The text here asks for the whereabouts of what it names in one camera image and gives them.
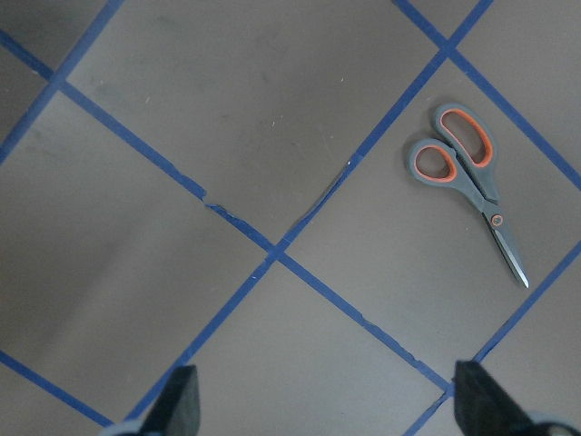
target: blue tape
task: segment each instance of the blue tape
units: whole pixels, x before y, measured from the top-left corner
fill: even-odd
[[[478,20],[484,15],[488,8],[492,5],[492,0],[480,0],[470,11],[467,17],[462,21],[458,29],[452,34],[448,40],[448,46],[451,49],[455,48],[464,37],[472,30]]]
[[[249,223],[245,222],[241,218],[233,215],[232,213],[228,212],[222,206],[218,204],[206,204],[206,207],[216,212],[220,215],[224,220],[228,223],[236,227],[242,234],[244,234],[248,239],[256,243],[259,247],[262,248],[265,252],[269,252],[274,248],[274,244],[271,243],[266,236],[252,227]]]
[[[399,8],[409,20],[419,27],[424,34],[438,48],[441,48],[448,40],[439,32],[439,30],[421,12],[412,5],[408,0],[396,0],[393,3]]]
[[[446,56],[441,51],[437,52],[428,62],[424,69],[418,74],[410,86],[403,92],[396,103],[381,118],[379,123],[373,128],[371,133],[363,140],[355,154],[351,156],[347,165],[343,168],[339,176],[331,184],[330,188],[321,198],[305,213],[299,221],[290,228],[283,236],[283,240],[290,245],[310,223],[315,215],[322,209],[325,203],[337,192],[340,186],[347,180],[357,168],[361,160],[371,151],[373,146],[379,141],[381,136],[391,127],[394,121],[401,115],[413,98],[419,93],[421,88],[428,82],[430,77],[436,73],[438,68],[444,63]]]
[[[451,389],[446,390],[441,397],[434,401],[434,403],[431,406],[429,406],[421,415],[419,415],[419,418],[417,418],[414,421],[414,423],[411,424],[411,426],[406,430],[406,432],[403,433],[403,436],[413,436],[414,434],[416,434],[419,431],[419,429],[421,429],[426,424],[426,422],[428,422],[428,420],[432,416],[434,416],[434,413],[438,411],[439,407],[442,404],[444,404],[451,396],[452,390]]]
[[[222,308],[216,313],[212,320],[202,329],[196,338],[188,345],[188,347],[180,354],[175,362],[168,368],[163,376],[149,389],[148,392],[139,400],[133,409],[127,414],[125,420],[134,420],[138,418],[161,393],[163,386],[167,382],[172,371],[182,365],[185,365],[201,347],[212,337],[212,335],[220,328],[226,321],[234,309],[246,298],[251,290],[256,286],[260,279],[271,268],[272,264],[281,255],[281,248],[279,245],[274,247],[272,251],[266,256],[266,259],[252,272],[252,274],[244,281],[241,287],[234,293]]]
[[[293,260],[288,254],[283,253],[279,259],[279,262],[286,266],[290,271],[295,273],[298,277],[300,277],[312,289],[333,303],[335,307],[349,316],[354,322],[363,327],[367,332],[371,333],[378,341],[395,352],[401,359],[418,370],[419,373],[438,386],[442,391],[445,391],[448,388],[448,381],[444,380],[443,377],[427,366],[426,363],[416,359],[411,354],[411,352],[408,352],[405,348],[403,348],[392,336],[382,331],[380,327],[367,321],[361,312],[355,309],[355,307],[344,300],[340,295],[335,293],[329,286],[327,286],[312,273],[302,267],[299,263]]]
[[[488,340],[487,343],[474,356],[474,361],[482,362],[487,355],[494,350],[500,341],[517,325],[517,323],[527,314],[533,305],[543,296],[547,289],[558,279],[567,267],[573,263],[581,253],[581,241],[558,263],[558,265],[549,273],[545,280],[538,285],[534,292],[523,302],[520,307],[508,318],[497,332]]]
[[[5,352],[0,351],[0,362],[10,368],[12,371],[20,374],[21,376],[25,377],[30,382],[34,383],[36,386],[41,388],[42,390],[50,393],[55,398],[59,399],[60,401],[64,402],[68,406],[72,407],[76,411],[80,412],[82,415],[90,419],[91,421],[96,422],[97,424],[106,427],[108,425],[113,424],[109,418],[103,416],[101,413],[92,409],[91,407],[87,406],[84,402],[77,400],[73,395],[70,393],[62,390],[58,386],[50,383],[44,377],[41,377],[36,372],[32,371],[31,369],[24,366],[21,362],[17,361],[16,359],[10,357]]]
[[[24,47],[18,44],[12,36],[3,30],[0,30],[0,45],[20,59],[21,62],[28,65],[30,69],[36,71],[44,79],[49,80],[53,75],[53,70],[33,54],[29,53]]]
[[[450,59],[480,90],[512,121],[531,142],[551,161],[577,189],[581,189],[581,175],[533,127],[527,119],[472,65],[466,57],[455,51]]]
[[[198,197],[200,200],[203,200],[203,197],[206,195],[206,191],[200,185],[198,185],[190,177],[181,173],[173,165],[173,163],[168,161],[139,136],[134,134],[123,124],[119,123],[119,121],[117,121],[114,117],[105,112],[101,106],[87,98],[83,93],[81,93],[68,82],[63,83],[61,90],[67,97],[81,106],[88,114],[92,115],[101,124],[103,124],[114,134],[127,142],[134,150],[146,157],[150,162],[155,164],[162,171],[172,177],[173,180],[187,189],[190,193]]]
[[[398,0],[395,4],[401,12],[415,24],[429,40],[441,49],[446,55],[449,55],[454,48],[460,44],[462,39],[472,30],[480,17],[492,5],[492,0],[480,0],[462,21],[449,40],[408,0]]]
[[[73,71],[79,61],[83,58],[89,47],[103,31],[109,20],[114,16],[117,10],[123,4],[123,0],[109,0],[101,9],[101,12],[95,17],[91,25],[84,32],[73,50],[63,60],[59,68],[51,75],[48,84],[41,93],[35,98],[26,113],[20,118],[10,134],[0,145],[0,164],[2,164],[8,155],[15,149],[18,142],[28,132],[28,129],[36,120],[38,115],[44,110],[53,98],[56,91],[60,88],[66,77]]]

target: gray tile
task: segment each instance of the gray tile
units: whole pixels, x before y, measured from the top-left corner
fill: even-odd
[[[526,411],[581,428],[581,260],[537,302],[484,365]]]
[[[451,37],[464,18],[476,5],[471,0],[448,0],[445,3],[433,0],[411,0],[411,3],[445,36]]]
[[[0,365],[2,434],[96,435],[101,426]]]
[[[383,0],[141,1],[71,81],[277,241],[434,53]]]
[[[462,436],[462,431],[454,420],[454,399],[447,400],[442,404],[434,416],[416,433],[418,436]]]
[[[529,292],[460,194],[414,181],[429,110],[473,108],[499,143],[497,187],[535,289],[581,237],[576,188],[453,65],[444,64],[290,254],[436,371],[472,357]]]
[[[194,356],[210,434],[401,434],[441,394],[275,264]]]
[[[56,69],[104,4],[105,0],[4,0],[0,28]]]
[[[581,8],[495,2],[460,51],[581,172]]]
[[[0,81],[0,141],[3,141],[45,81],[3,47],[0,47]]]
[[[115,420],[264,257],[59,94],[0,203],[3,351]]]

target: scissor blade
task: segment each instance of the scissor blade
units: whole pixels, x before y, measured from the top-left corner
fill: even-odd
[[[512,270],[513,274],[528,288],[528,278],[525,274],[525,271],[523,270],[523,265],[518,258],[518,255],[515,254],[514,245],[511,247],[511,244],[507,242],[504,235],[498,230],[494,229],[493,233],[495,239],[497,240],[497,244],[505,256],[508,266]]]
[[[525,269],[523,267],[523,263],[520,260],[520,255],[518,254],[517,245],[515,244],[515,240],[512,237],[512,233],[508,230],[508,226],[506,223],[502,223],[498,227],[493,226],[490,222],[494,215],[501,215],[500,209],[493,203],[487,202],[487,206],[485,207],[485,211],[482,213],[484,219],[488,224],[488,228],[490,232],[494,236],[495,241],[497,242],[498,248],[502,252],[505,260],[510,267],[512,273],[517,277],[517,280],[522,282],[528,288],[528,278],[525,274]]]

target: scissors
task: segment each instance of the scissors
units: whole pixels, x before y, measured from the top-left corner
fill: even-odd
[[[478,135],[484,147],[484,155],[478,162],[468,153],[467,148],[445,124],[445,117],[455,114],[467,122]],[[498,248],[517,280],[528,288],[523,263],[518,255],[514,238],[507,227],[502,210],[498,206],[498,191],[494,184],[493,170],[497,159],[497,145],[487,126],[470,109],[461,104],[443,104],[436,109],[432,118],[436,131],[448,144],[437,139],[422,139],[409,152],[408,168],[411,175],[430,186],[452,188],[463,193],[476,207],[487,222]],[[433,150],[444,158],[448,173],[432,176],[422,172],[418,166],[420,155]]]

